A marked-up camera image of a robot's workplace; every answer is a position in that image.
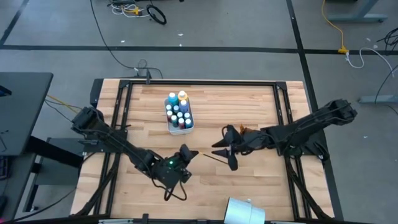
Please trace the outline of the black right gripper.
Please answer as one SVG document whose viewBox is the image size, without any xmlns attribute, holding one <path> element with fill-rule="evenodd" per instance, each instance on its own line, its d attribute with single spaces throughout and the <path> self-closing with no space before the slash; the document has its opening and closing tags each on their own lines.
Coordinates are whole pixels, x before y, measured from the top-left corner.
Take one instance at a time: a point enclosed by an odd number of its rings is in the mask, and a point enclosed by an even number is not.
<svg viewBox="0 0 398 224">
<path fill-rule="evenodd" d="M 264 149 L 270 143 L 270 136 L 265 131 L 249 131 L 240 134 L 234 126 L 227 125 L 222 129 L 223 139 L 212 144 L 212 147 L 225 147 L 211 153 L 217 156 L 226 157 L 228 166 L 232 171 L 238 169 L 237 154 L 245 156 L 253 151 Z"/>
</svg>

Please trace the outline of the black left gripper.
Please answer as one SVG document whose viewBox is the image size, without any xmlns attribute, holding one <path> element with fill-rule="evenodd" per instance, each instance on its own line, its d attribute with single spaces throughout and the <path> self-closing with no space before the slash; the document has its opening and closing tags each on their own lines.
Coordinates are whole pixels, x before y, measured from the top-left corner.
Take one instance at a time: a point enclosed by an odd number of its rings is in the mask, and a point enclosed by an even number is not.
<svg viewBox="0 0 398 224">
<path fill-rule="evenodd" d="M 198 154 L 198 151 L 190 151 L 186 144 L 182 144 L 172 157 L 166 157 L 155 166 L 154 179 L 166 189 L 174 188 L 179 182 L 186 183 L 192 176 L 187 166 Z"/>
</svg>

